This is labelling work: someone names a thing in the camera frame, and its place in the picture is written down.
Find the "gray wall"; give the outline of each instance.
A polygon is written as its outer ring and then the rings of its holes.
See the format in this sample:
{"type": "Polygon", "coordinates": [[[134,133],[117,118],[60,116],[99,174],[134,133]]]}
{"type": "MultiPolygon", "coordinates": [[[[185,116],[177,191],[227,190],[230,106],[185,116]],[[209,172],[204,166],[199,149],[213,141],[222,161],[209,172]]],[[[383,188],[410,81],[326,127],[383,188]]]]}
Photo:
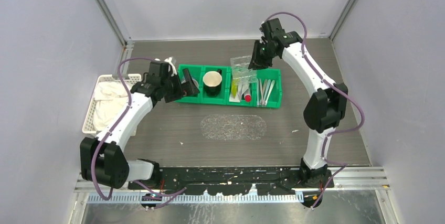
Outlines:
{"type": "MultiPolygon", "coordinates": [[[[107,0],[133,40],[258,38],[270,14],[297,13],[309,37],[328,37],[347,0],[107,0]]],[[[298,27],[290,17],[283,27],[298,27]]]]}
{"type": "Polygon", "coordinates": [[[445,219],[444,0],[358,0],[334,40],[404,223],[445,219]]]}
{"type": "Polygon", "coordinates": [[[0,0],[0,222],[66,223],[81,127],[121,46],[94,0],[0,0]]]}

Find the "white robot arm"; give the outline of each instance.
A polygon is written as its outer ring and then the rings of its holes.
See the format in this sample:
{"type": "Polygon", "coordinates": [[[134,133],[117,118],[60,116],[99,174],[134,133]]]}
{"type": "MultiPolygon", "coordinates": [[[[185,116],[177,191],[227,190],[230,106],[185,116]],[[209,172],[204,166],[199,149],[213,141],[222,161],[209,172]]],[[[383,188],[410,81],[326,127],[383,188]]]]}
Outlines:
{"type": "Polygon", "coordinates": [[[168,103],[199,94],[188,69],[183,69],[183,74],[184,81],[181,82],[172,58],[150,63],[144,79],[131,88],[131,102],[96,138],[85,137],[81,142],[81,174],[84,179],[94,181],[94,172],[98,184],[112,188],[121,188],[125,182],[133,180],[144,180],[148,186],[151,182],[154,185],[158,183],[161,176],[158,163],[145,159],[127,161],[123,152],[131,133],[158,101],[164,99],[168,103]]]}
{"type": "Polygon", "coordinates": [[[308,147],[300,162],[299,180],[309,187],[315,186],[328,174],[323,157],[327,155],[331,134],[344,118],[346,110],[346,98],[332,90],[324,81],[346,94],[347,87],[343,83],[335,83],[327,76],[306,49],[304,56],[302,38],[294,31],[286,33],[277,18],[264,22],[260,31],[263,36],[261,41],[255,41],[249,68],[259,70],[271,67],[272,59],[278,56],[295,71],[310,96],[303,112],[310,130],[308,147]]]}

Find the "wooden-grain floor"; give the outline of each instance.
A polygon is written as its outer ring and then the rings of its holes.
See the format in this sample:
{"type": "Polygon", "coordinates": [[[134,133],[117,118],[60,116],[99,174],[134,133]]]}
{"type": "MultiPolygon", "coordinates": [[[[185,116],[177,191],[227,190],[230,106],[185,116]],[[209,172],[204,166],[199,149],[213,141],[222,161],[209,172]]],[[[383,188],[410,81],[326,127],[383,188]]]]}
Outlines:
{"type": "MultiPolygon", "coordinates": [[[[177,64],[230,65],[232,57],[250,55],[252,40],[147,41],[137,42],[132,58],[164,59],[173,56],[177,64]]],[[[336,82],[342,76],[328,39],[309,39],[308,50],[320,67],[336,82]]],[[[293,70],[279,58],[274,68],[281,69],[283,98],[281,108],[199,105],[159,102],[141,121],[136,136],[126,148],[128,160],[146,158],[161,166],[278,166],[299,165],[306,151],[308,127],[303,110],[309,96],[293,70]],[[208,115],[257,115],[266,122],[265,135],[257,140],[206,139],[200,123],[208,115]]],[[[130,63],[128,73],[144,73],[148,61],[130,63]]],[[[339,129],[354,127],[350,105],[339,129]]],[[[329,158],[351,165],[369,165],[358,132],[333,136],[329,158]]]]}

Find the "white plastic basket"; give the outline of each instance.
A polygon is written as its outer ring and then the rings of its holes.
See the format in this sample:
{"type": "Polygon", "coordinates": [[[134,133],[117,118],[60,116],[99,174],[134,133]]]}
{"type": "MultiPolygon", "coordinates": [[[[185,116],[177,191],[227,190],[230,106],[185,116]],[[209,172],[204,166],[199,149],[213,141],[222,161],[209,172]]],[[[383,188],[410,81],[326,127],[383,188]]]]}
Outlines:
{"type": "MultiPolygon", "coordinates": [[[[136,84],[136,82],[142,80],[141,75],[138,73],[125,74],[123,76],[124,76],[124,81],[127,84],[129,84],[130,86],[134,85],[134,84],[136,84]]],[[[121,82],[119,80],[119,76],[117,74],[103,74],[98,77],[98,80],[96,82],[96,85],[94,86],[94,89],[96,89],[97,84],[99,82],[104,82],[104,81],[121,82]]],[[[93,115],[94,115],[95,109],[96,109],[96,101],[94,100],[94,92],[93,92],[93,95],[91,96],[90,106],[88,106],[87,116],[85,117],[85,121],[83,122],[82,132],[84,134],[90,134],[92,136],[96,136],[100,132],[100,131],[96,131],[96,128],[94,128],[94,125],[93,125],[93,115]]]]}

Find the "white towel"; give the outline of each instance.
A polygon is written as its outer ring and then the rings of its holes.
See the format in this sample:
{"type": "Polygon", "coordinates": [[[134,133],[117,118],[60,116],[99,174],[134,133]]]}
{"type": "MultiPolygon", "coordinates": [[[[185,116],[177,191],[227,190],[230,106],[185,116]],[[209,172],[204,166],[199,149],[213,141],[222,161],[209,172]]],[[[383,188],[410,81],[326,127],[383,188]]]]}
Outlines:
{"type": "Polygon", "coordinates": [[[97,131],[107,127],[128,103],[128,95],[122,83],[112,81],[99,82],[94,90],[94,99],[96,109],[93,125],[97,131]]]}

